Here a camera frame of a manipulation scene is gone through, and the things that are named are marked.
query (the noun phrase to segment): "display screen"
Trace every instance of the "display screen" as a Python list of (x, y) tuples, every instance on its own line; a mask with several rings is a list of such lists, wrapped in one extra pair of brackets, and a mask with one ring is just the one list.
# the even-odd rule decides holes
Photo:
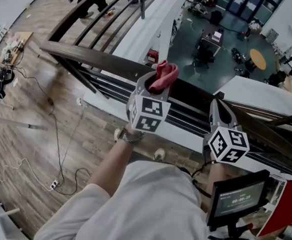
[(237, 213), (259, 203), (265, 181), (219, 195), (215, 216)]

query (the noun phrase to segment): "electrical outlet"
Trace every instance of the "electrical outlet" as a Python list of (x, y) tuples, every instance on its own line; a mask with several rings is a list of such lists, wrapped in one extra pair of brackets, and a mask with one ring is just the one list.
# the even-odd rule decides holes
[(57, 184), (58, 184), (58, 180), (57, 180), (57, 179), (55, 179), (55, 180), (52, 182), (52, 184), (50, 185), (50, 189), (51, 189), (51, 190), (54, 190), (54, 189), (56, 189), (56, 187), (57, 187)]

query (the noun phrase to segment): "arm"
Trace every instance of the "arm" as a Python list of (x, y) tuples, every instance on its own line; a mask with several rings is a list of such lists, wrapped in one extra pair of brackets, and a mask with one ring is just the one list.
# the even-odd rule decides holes
[[(125, 128), (130, 134), (138, 133), (132, 130), (129, 124)], [(110, 196), (113, 196), (122, 181), (133, 148), (133, 144), (119, 139), (97, 170), (92, 174), (88, 184), (96, 184)]]
[[(210, 153), (210, 158), (211, 158), (211, 160), (215, 160), (215, 157), (214, 157), (212, 152)], [(208, 176), (208, 183), (207, 183), (207, 187), (206, 187), (205, 191), (211, 195), (212, 191), (213, 191), (214, 182), (220, 182), (220, 181), (224, 181), (224, 180), (226, 180), (225, 165), (222, 163), (212, 164), (210, 167), (210, 172), (209, 172), (209, 176)], [(211, 199), (203, 195), (200, 208), (205, 213), (207, 213), (209, 210), (209, 207), (210, 207), (210, 203), (211, 203)]]
[[(129, 125), (125, 128), (131, 134), (136, 133)], [(34, 239), (74, 239), (80, 228), (116, 192), (133, 147), (133, 144), (119, 139), (92, 174), (87, 186), (68, 200), (37, 232)]]

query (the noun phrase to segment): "gray floor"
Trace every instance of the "gray floor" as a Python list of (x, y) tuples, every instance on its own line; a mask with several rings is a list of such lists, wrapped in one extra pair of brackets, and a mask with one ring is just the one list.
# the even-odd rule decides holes
[[(227, 11), (214, 8), (213, 10), (220, 10), (224, 18), (220, 22), (221, 26), (235, 30), (238, 32), (245, 31), (248, 24)], [(249, 51), (257, 49), (264, 56), (267, 67), (265, 70), (256, 68), (250, 73), (250, 79), (263, 81), (272, 73), (276, 72), (275, 55), (272, 46), (267, 43), (260, 35), (251, 35), (247, 40), (240, 41), (237, 39), (237, 33), (224, 30), (223, 47), (215, 57), (214, 63), (209, 63), (209, 68), (204, 64), (193, 64), (194, 54), (196, 52), (196, 43), (198, 42), (202, 30), (209, 25), (209, 21), (193, 15), (187, 9), (183, 14), (183, 22), (176, 34), (172, 47), (168, 52), (168, 61), (178, 65), (180, 74), (179, 78), (189, 82), (192, 85), (200, 87), (207, 92), (214, 93), (228, 81), (230, 81), (236, 73), (234, 67), (236, 66), (233, 60), (231, 50), (237, 48), (239, 52), (247, 54), (249, 59)]]

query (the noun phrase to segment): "railing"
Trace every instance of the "railing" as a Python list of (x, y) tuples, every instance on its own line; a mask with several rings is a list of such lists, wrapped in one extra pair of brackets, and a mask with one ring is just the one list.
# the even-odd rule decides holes
[[(130, 21), (130, 25), (119, 37), (110, 53), (114, 51), (115, 47), (129, 31), (130, 27), (135, 24), (139, 18), (145, 16), (145, 10), (154, 0), (140, 0), (139, 6), (135, 8), (128, 17), (123, 19), (100, 50), (95, 50), (93, 48), (96, 47), (96, 43), (101, 39), (107, 29), (119, 15), (131, 5), (133, 0), (128, 1), (127, 5), (125, 5), (121, 11), (116, 12), (113, 18), (107, 22), (105, 27), (97, 34), (88, 47), (80, 46), (83, 38), (101, 19), (103, 14), (118, 1), (119, 0), (113, 0), (99, 15), (97, 15), (82, 33), (78, 35), (73, 44), (60, 42), (61, 38), (78, 20), (79, 12), (88, 10), (94, 3), (94, 0), (83, 0), (54, 28), (48, 36), (48, 40), (43, 42), (41, 49), (51, 54), (65, 69), (93, 93), (100, 92), (108, 99), (112, 98), (125, 104), (132, 91), (135, 89), (135, 86), (114, 77), (96, 72), (95, 70), (88, 69), (84, 65), (109, 72), (133, 82), (136, 82), (141, 76), (152, 71), (148, 66), (105, 53), (104, 51), (113, 41), (119, 30), (123, 28), (134, 13), (140, 9), (138, 15)], [(202, 137), (210, 131), (210, 103), (214, 98), (212, 94), (188, 82), (177, 79), (171, 88), (170, 98), (168, 100), (171, 103), (171, 108), (166, 121)], [(292, 170), (292, 145), (263, 123), (243, 112), (240, 108), (233, 107), (231, 104), (229, 104), (229, 107), (235, 113), (238, 123), (242, 125), (243, 130), (248, 134), (251, 151), (278, 154), (280, 160), (284, 161), (285, 165)], [(269, 160), (268, 163), (277, 164), (271, 160)], [(288, 168), (285, 169), (284, 166), (277, 165), (277, 167), (281, 171), (290, 172), (290, 170)]]

